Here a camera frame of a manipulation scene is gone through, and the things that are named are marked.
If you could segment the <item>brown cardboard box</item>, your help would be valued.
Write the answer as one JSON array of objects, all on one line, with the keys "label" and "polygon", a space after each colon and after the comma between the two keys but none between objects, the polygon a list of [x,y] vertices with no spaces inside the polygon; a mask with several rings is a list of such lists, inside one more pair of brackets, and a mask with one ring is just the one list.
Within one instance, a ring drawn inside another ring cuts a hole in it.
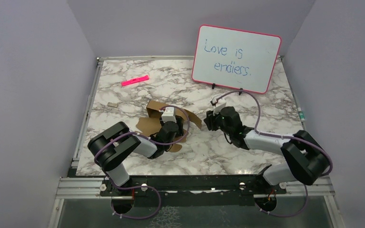
[{"label": "brown cardboard box", "polygon": [[[162,113],[160,111],[164,106],[168,106],[168,104],[161,103],[155,100],[150,100],[148,102],[146,106],[148,117],[140,117],[138,123],[136,124],[136,128],[140,133],[142,133],[144,136],[150,136],[152,134],[156,134],[161,129]],[[175,108],[176,120],[178,120],[178,118],[182,120],[183,133],[181,134],[181,136],[176,136],[173,139],[173,142],[179,139],[181,139],[181,141],[176,144],[170,145],[170,148],[167,150],[168,152],[178,152],[183,148],[182,144],[185,143],[188,139],[188,136],[186,136],[185,138],[182,137],[186,133],[186,128],[188,127],[184,127],[185,124],[190,123],[191,127],[194,124],[198,127],[198,129],[202,128],[202,120],[196,114],[187,109],[183,110],[184,111],[181,111],[180,109]]]}]

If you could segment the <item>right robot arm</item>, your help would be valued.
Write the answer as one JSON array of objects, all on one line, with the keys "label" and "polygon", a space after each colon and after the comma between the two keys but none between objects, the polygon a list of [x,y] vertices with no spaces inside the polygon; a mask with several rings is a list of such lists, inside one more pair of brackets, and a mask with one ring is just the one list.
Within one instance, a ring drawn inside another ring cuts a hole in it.
[{"label": "right robot arm", "polygon": [[257,174],[255,187],[261,193],[267,193],[283,182],[299,181],[312,185],[331,170],[332,162],[328,155],[304,130],[281,136],[257,132],[255,128],[242,124],[239,113],[232,106],[218,112],[207,111],[204,122],[208,130],[222,131],[229,144],[237,148],[261,150],[284,157],[284,163],[270,165]]}]

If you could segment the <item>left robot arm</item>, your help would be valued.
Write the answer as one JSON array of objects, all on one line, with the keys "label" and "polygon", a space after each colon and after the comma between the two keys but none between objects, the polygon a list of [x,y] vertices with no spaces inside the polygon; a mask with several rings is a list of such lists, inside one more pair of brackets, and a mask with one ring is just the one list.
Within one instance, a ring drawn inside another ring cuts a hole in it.
[{"label": "left robot arm", "polygon": [[160,121],[161,128],[148,138],[129,131],[124,122],[118,122],[91,139],[87,145],[94,155],[94,161],[113,181],[112,188],[119,195],[130,190],[130,176],[123,166],[123,161],[132,153],[148,159],[156,159],[173,145],[174,139],[183,136],[184,119]]}]

